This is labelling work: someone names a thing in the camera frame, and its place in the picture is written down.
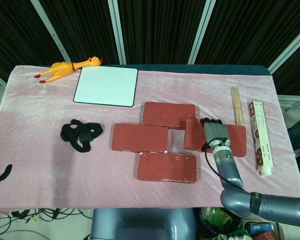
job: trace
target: table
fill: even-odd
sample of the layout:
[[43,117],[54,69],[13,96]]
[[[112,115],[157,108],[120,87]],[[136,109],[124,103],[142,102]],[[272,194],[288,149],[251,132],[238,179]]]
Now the table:
[[[227,66],[225,73],[236,74],[232,71],[235,68],[251,74],[242,66]],[[267,74],[266,68],[260,68]],[[195,184],[138,181],[138,155],[111,151],[111,139],[114,123],[141,123],[146,101],[195,104],[197,117],[220,118],[224,123],[234,124],[232,86],[239,88],[247,131],[247,155],[236,158],[245,189],[300,197],[300,175],[271,76],[139,71],[134,106],[124,108],[74,103],[80,71],[39,84],[33,76],[43,70],[16,66],[3,96],[0,173],[9,163],[13,169],[0,183],[0,211],[221,206],[220,180],[201,154],[182,149],[183,131],[169,131],[169,152],[196,155]],[[252,100],[264,103],[274,163],[271,177],[261,177],[256,171],[248,114],[248,103]],[[62,125],[71,119],[102,124],[104,133],[91,143],[90,152],[76,152],[61,140]]]

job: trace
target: rubber chicken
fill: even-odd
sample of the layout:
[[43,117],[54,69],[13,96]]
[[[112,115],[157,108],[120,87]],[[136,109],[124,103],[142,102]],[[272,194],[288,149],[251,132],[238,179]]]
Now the rubber chicken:
[[42,75],[53,74],[52,77],[46,80],[39,81],[39,83],[44,84],[46,82],[52,82],[60,78],[63,78],[66,75],[73,74],[75,70],[79,68],[86,67],[86,66],[100,66],[101,63],[102,63],[102,58],[97,58],[96,56],[89,57],[87,61],[82,61],[82,62],[66,62],[66,61],[56,62],[52,64],[52,66],[47,71],[35,75],[34,77],[38,79]]

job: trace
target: black curtain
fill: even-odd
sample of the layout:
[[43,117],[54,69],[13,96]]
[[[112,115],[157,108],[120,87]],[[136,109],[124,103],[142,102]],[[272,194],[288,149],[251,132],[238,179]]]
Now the black curtain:
[[107,0],[40,0],[72,62],[119,64]]
[[300,47],[273,73],[273,79],[278,94],[300,96]]
[[196,64],[269,67],[300,33],[300,0],[217,0]]
[[63,60],[29,0],[0,0],[0,78],[7,82],[16,65],[48,66]]
[[204,0],[118,0],[127,64],[187,64]]

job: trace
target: gray robot arm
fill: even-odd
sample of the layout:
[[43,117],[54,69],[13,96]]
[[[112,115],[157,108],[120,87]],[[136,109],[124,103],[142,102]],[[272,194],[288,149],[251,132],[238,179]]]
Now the gray robot arm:
[[203,126],[207,143],[213,149],[218,174],[222,178],[222,205],[243,218],[253,213],[269,221],[300,227],[300,198],[246,192],[229,148],[227,127],[213,122],[205,122]]

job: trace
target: whiteboard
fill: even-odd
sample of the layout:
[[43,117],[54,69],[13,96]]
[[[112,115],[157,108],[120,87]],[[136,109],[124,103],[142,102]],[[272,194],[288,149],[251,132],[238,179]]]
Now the whiteboard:
[[83,67],[73,101],[132,107],[135,100],[138,70],[112,66]]

